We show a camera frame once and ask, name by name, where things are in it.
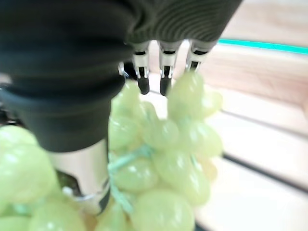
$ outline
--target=teal stripe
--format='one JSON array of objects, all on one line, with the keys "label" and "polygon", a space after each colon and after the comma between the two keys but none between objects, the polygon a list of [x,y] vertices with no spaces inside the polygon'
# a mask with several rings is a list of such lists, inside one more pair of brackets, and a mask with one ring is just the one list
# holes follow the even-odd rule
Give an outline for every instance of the teal stripe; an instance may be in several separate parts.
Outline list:
[{"label": "teal stripe", "polygon": [[253,48],[261,48],[261,49],[268,49],[268,50],[276,50],[276,51],[286,51],[286,52],[308,55],[308,47],[297,47],[297,46],[282,45],[282,44],[277,44],[277,43],[251,42],[251,41],[232,40],[232,39],[220,39],[218,43],[235,45],[235,46],[243,46],[243,47],[253,47]]}]

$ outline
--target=grape stem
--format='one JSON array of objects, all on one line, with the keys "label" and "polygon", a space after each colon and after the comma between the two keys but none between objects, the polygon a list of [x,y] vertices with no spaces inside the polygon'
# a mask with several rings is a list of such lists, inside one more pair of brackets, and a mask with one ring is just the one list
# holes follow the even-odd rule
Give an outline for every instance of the grape stem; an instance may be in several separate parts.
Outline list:
[{"label": "grape stem", "polygon": [[151,157],[153,153],[153,149],[150,148],[148,145],[143,145],[140,148],[128,152],[126,155],[118,158],[116,161],[111,162],[110,160],[110,153],[109,153],[109,164],[108,164],[108,172],[109,172],[109,182],[111,188],[111,194],[114,197],[115,201],[119,203],[123,210],[127,213],[132,213],[134,208],[131,202],[127,199],[127,196],[122,193],[118,187],[115,185],[113,174],[115,174],[120,168],[124,167],[131,161],[137,159],[138,157]]}]

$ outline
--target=grape bunch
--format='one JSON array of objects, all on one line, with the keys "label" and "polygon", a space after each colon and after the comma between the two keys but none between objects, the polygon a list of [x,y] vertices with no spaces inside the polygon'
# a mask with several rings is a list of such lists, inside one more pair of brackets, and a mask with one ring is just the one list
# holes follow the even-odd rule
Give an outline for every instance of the grape bunch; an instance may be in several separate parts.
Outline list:
[{"label": "grape bunch", "polygon": [[222,154],[205,118],[222,97],[185,73],[167,95],[167,118],[127,81],[112,101],[109,165],[112,197],[97,217],[61,191],[46,151],[17,126],[0,128],[1,231],[193,231],[193,207],[210,197]]}]

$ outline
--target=robotic hand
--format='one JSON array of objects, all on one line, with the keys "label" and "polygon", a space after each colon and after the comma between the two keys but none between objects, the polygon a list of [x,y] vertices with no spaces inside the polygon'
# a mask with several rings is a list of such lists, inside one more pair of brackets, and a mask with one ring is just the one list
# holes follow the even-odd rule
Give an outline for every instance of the robotic hand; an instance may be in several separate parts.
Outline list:
[{"label": "robotic hand", "polygon": [[160,91],[170,86],[177,51],[190,39],[197,70],[241,0],[7,0],[0,2],[0,72],[5,106],[50,153],[63,190],[93,214],[106,206],[108,119],[133,58],[149,91],[149,42],[160,45]]}]

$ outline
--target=light wood plank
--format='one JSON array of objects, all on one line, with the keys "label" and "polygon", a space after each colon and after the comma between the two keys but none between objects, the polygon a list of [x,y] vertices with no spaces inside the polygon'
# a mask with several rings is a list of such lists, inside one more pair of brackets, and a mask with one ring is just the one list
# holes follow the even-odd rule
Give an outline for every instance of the light wood plank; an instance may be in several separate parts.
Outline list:
[{"label": "light wood plank", "polygon": [[[149,81],[150,89],[159,92],[160,76],[151,73]],[[223,110],[228,113],[308,136],[308,120],[302,108],[297,105],[234,90],[207,87],[223,95]]]},{"label": "light wood plank", "polygon": [[195,210],[211,231],[307,231],[308,197],[227,160],[217,159],[218,178],[209,202]]},{"label": "light wood plank", "polygon": [[[174,76],[185,69],[189,44],[179,50]],[[159,74],[156,42],[150,45],[150,70]],[[303,106],[308,101],[308,56],[256,48],[216,45],[199,72],[207,84]]]},{"label": "light wood plank", "polygon": [[[149,93],[142,99],[167,116],[165,97]],[[207,122],[222,137],[226,153],[308,189],[307,139],[223,113]]]},{"label": "light wood plank", "polygon": [[223,38],[308,46],[308,1],[243,0]]}]

